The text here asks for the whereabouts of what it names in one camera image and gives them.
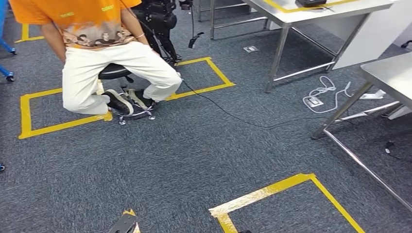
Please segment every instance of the person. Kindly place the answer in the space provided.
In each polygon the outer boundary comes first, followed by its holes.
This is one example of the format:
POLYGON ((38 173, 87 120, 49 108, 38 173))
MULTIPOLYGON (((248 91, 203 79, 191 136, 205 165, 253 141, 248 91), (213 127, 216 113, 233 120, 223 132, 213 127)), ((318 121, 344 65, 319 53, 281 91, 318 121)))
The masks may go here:
POLYGON ((83 46, 90 46, 90 40, 88 39, 88 37, 85 34, 81 34, 77 38, 77 44, 83 45, 83 46))
POLYGON ((97 39, 97 40, 94 42, 94 44, 95 44, 96 46, 111 45, 111 44, 113 44, 113 43, 116 41, 116 40, 109 39, 109 38, 110 38, 109 33, 104 32, 104 33, 102 33, 102 38, 101 38, 101 39, 97 39))
POLYGON ((151 84, 129 93, 147 108, 180 86, 180 75, 149 46, 131 7, 141 0, 10 0, 20 23, 37 24, 63 62, 63 107, 80 114, 102 115, 109 108, 127 115, 132 105, 116 91, 95 95, 98 75, 110 63, 122 65, 151 84), (116 32, 123 38, 116 39, 116 32), (65 38, 88 38, 78 43, 65 38))
POLYGON ((123 32, 116 32, 116 41, 122 41, 124 40, 123 32))

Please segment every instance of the black sneaker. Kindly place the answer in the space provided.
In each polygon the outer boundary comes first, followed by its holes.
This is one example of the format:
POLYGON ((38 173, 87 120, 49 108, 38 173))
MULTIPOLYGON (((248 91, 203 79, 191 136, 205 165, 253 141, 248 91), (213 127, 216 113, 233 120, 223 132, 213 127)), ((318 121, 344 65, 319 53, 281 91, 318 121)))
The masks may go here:
POLYGON ((155 101, 143 97, 144 90, 129 89, 129 97, 142 109, 153 109, 155 101))
POLYGON ((107 104, 110 108, 113 108, 125 115, 133 114, 132 104, 123 99, 115 90, 107 90, 102 95, 107 95, 110 97, 110 102, 107 104))

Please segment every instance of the stool base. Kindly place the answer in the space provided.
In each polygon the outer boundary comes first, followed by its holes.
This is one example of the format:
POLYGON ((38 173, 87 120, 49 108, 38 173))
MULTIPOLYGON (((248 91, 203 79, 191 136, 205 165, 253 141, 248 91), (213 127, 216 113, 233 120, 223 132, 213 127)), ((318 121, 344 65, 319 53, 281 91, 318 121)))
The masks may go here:
POLYGON ((129 118, 129 117, 137 117, 137 116, 138 116, 138 117, 139 117, 139 116, 142 117, 142 116, 147 115, 147 116, 149 116, 149 117, 148 117, 149 120, 154 120, 154 119, 156 119, 156 117, 153 116, 153 114, 152 114, 153 105, 150 106, 148 109, 142 109, 142 108, 139 107, 132 99, 129 98, 129 95, 127 94, 127 90, 123 90, 123 91, 124 91, 124 92, 123 92, 123 93, 119 93, 119 95, 125 97, 125 99, 132 104, 132 106, 133 106, 133 108, 134 108, 134 110, 135 110, 135 113, 132 114, 132 115, 125 115, 125 114, 123 114, 123 113, 118 112, 116 109, 109 108, 109 111, 110 111, 111 113, 119 116, 119 124, 120 124, 120 125, 125 125, 125 124, 126 124, 126 119, 125 119, 125 118, 129 118))

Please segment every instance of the knee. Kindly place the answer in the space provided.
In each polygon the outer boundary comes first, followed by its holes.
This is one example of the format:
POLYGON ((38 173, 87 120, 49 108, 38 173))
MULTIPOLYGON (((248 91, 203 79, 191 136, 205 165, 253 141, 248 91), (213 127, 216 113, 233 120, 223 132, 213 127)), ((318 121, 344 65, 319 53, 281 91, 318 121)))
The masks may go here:
POLYGON ((63 107, 74 113, 81 113, 83 109, 82 103, 75 100, 63 100, 63 107))
POLYGON ((167 85, 169 86, 180 86, 181 83, 182 78, 180 77, 180 74, 177 72, 171 75, 167 80, 167 85))

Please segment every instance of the white pants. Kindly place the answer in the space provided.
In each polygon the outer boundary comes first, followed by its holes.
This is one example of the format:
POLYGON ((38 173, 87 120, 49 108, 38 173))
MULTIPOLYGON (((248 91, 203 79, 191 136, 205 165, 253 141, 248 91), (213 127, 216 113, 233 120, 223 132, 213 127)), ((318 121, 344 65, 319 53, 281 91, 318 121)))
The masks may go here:
POLYGON ((151 85, 144 98, 165 100, 182 82, 177 72, 150 46, 140 42, 108 47, 100 51, 67 48, 63 68, 63 107, 81 114, 102 115, 108 111, 108 96, 92 95, 98 90, 98 75, 110 63, 122 65, 151 85))

